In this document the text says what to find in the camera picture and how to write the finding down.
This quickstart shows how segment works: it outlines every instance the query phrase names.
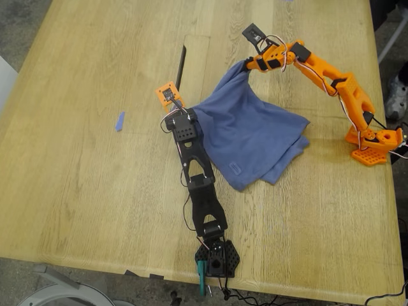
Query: towel fold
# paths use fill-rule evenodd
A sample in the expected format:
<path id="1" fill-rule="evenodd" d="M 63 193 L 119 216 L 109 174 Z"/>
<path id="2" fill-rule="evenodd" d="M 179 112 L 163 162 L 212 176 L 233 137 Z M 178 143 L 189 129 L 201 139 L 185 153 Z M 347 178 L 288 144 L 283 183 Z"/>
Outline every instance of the towel fold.
<path id="1" fill-rule="evenodd" d="M 193 107 L 203 146 L 237 190 L 257 179 L 276 183 L 286 166 L 309 144 L 301 133 L 309 121 L 260 100 L 248 84 L 244 62 L 221 78 L 214 92 Z"/>

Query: mounting hole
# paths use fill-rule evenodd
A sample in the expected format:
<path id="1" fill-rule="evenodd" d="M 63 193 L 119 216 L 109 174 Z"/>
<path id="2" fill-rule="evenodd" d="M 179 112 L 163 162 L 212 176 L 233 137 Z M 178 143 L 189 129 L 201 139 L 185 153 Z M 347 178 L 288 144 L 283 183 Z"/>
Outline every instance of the mounting hole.
<path id="1" fill-rule="evenodd" d="M 211 263 L 211 266 L 212 266 L 214 269 L 218 269 L 218 268 L 221 266 L 221 263 L 220 263 L 218 260 L 214 260 L 214 261 Z"/>

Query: orange bracket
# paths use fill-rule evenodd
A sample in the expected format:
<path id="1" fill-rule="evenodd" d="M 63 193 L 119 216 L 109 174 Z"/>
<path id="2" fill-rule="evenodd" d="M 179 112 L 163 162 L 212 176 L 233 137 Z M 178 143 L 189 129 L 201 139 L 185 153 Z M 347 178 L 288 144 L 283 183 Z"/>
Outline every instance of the orange bracket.
<path id="1" fill-rule="evenodd" d="M 171 100 L 172 98 L 175 101 L 181 102 L 181 105 L 183 107 L 186 107 L 183 99 L 180 96 L 180 93 L 178 92 L 173 82 L 168 82 L 166 85 L 157 88 L 154 92 L 157 94 L 160 103 L 163 106 L 166 113 L 170 111 L 170 107 L 168 106 L 173 103 L 173 101 Z"/>
<path id="2" fill-rule="evenodd" d="M 341 73 L 307 50 L 301 40 L 285 45 L 278 45 L 270 40 L 267 42 L 269 36 L 265 36 L 255 25 L 250 25 L 243 34 L 259 53 L 245 61 L 247 69 L 267 72 L 285 64 L 293 64 L 329 96 L 339 95 L 346 115 L 360 131 L 357 132 L 354 126 L 351 126 L 346 135 L 348 142 L 355 143 L 361 148 L 351 153 L 353 158 L 367 166 L 385 163 L 388 151 L 394 150 L 403 142 L 404 137 L 400 128 L 396 131 L 384 129 L 375 133 L 368 127 L 375 108 L 351 72 Z M 257 47 L 260 41 L 268 43 L 262 51 Z"/>

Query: teal clip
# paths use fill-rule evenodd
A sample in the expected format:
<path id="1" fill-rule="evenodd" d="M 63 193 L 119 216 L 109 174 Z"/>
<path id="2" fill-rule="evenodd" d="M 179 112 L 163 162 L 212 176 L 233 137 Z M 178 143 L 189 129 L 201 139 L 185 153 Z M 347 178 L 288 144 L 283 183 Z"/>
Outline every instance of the teal clip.
<path id="1" fill-rule="evenodd" d="M 207 261 L 199 260 L 197 262 L 198 275 L 200 276 L 200 295 L 205 296 L 205 272 L 207 271 Z"/>

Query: orange robot base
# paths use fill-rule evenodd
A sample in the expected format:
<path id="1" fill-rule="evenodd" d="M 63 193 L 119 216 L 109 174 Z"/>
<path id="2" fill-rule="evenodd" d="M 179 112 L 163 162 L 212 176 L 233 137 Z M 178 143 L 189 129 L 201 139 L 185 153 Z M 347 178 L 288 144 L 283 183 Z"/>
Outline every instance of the orange robot base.
<path id="1" fill-rule="evenodd" d="M 362 149 L 352 151 L 351 156 L 366 166 L 385 163 L 388 151 L 395 149 L 403 140 L 401 128 L 398 128 L 396 131 L 385 129 L 376 133 L 367 129 L 364 134 L 370 136 L 370 138 L 374 137 L 372 140 L 361 137 L 360 143 Z M 346 134 L 346 141 L 358 145 L 358 132 L 356 132 L 353 126 L 350 127 Z"/>

